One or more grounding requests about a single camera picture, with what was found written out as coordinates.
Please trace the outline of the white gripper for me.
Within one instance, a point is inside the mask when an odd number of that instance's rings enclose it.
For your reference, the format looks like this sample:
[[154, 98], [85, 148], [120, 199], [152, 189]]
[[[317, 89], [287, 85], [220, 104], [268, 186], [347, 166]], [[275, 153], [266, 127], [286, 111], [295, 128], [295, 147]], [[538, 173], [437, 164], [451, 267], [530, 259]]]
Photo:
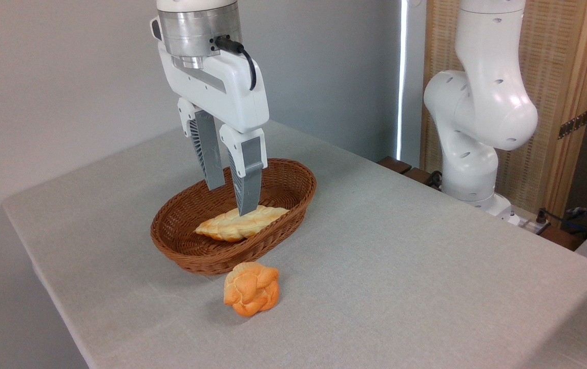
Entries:
[[216, 117], [224, 123], [219, 133], [230, 158], [238, 212], [241, 216], [253, 212], [259, 204], [262, 170], [268, 166], [264, 132], [257, 129], [269, 119], [259, 65], [254, 64], [257, 82], [250, 90], [250, 67], [244, 56], [222, 51], [205, 58], [202, 69], [192, 69], [169, 54], [163, 42], [158, 42], [158, 51], [170, 87], [181, 96], [177, 107], [182, 127], [192, 140], [208, 189], [225, 184]]

